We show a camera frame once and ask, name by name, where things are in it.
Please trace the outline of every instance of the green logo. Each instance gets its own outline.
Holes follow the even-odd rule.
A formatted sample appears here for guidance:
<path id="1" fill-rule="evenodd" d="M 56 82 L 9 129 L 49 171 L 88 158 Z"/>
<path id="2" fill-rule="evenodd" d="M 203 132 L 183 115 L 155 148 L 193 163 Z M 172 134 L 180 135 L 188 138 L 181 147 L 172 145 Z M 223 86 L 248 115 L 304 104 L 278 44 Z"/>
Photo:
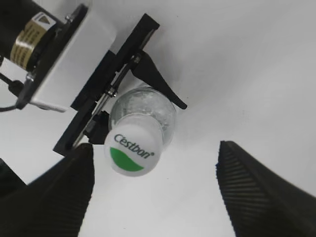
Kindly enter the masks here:
<path id="1" fill-rule="evenodd" d="M 114 163 L 121 169 L 131 172 L 136 172 L 144 169 L 136 164 L 131 158 L 129 158 L 124 152 L 111 147 L 111 156 Z"/>

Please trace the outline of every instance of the black rubber pad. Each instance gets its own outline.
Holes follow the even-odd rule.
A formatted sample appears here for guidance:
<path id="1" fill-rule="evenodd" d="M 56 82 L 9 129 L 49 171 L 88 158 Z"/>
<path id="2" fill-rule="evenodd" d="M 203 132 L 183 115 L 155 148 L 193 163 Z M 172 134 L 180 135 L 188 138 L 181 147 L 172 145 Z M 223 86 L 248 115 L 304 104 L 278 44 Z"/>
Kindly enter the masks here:
<path id="1" fill-rule="evenodd" d="M 25 183 L 0 158 L 0 199 L 24 186 Z"/>
<path id="2" fill-rule="evenodd" d="M 77 237 L 93 186 L 93 149 L 83 144 L 30 185 L 0 199 L 0 236 Z"/>
<path id="3" fill-rule="evenodd" d="M 237 237 L 315 237 L 316 199 L 234 142 L 221 142 L 217 178 Z"/>

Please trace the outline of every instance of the black motor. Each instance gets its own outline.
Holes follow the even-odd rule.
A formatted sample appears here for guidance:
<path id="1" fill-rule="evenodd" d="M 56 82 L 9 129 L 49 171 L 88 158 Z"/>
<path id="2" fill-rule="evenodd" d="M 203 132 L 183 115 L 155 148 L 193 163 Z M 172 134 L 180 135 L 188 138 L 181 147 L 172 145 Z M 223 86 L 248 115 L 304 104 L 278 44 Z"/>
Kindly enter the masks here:
<path id="1" fill-rule="evenodd" d="M 32 0 L 1 0 L 0 55 L 30 72 L 63 26 Z"/>

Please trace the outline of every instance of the screw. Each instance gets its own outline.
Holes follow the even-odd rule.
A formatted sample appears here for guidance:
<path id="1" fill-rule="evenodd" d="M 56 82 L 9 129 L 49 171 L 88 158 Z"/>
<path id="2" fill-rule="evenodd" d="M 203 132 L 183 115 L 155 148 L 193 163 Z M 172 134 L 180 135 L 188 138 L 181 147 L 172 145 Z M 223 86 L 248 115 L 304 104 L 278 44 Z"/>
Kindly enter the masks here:
<path id="1" fill-rule="evenodd" d="M 68 15 L 65 17 L 65 20 L 66 20 L 68 23 L 72 23 L 72 22 L 74 21 L 74 18 L 75 18 L 74 15 L 68 14 Z"/>
<path id="2" fill-rule="evenodd" d="M 134 59 L 134 63 L 139 63 L 140 62 L 140 60 L 141 60 L 141 57 L 140 56 L 136 56 Z"/>
<path id="3" fill-rule="evenodd" d="M 26 80 L 34 82 L 35 75 L 33 73 L 27 73 L 26 74 Z"/>
<path id="4" fill-rule="evenodd" d="M 118 92 L 115 91 L 112 87 L 111 89 L 108 91 L 108 95 L 110 95 L 111 97 L 116 97 L 118 95 Z"/>

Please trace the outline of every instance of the clear plastic bottle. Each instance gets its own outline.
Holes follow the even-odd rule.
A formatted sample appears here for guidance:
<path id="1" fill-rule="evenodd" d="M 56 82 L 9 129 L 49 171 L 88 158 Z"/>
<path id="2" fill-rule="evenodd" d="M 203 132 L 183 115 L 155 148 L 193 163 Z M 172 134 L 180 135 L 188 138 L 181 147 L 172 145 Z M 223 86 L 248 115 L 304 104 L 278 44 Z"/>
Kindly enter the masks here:
<path id="1" fill-rule="evenodd" d="M 175 125 L 176 110 L 160 92 L 141 86 L 122 95 L 111 110 L 105 141 L 113 169 L 127 176 L 150 172 L 170 144 Z"/>

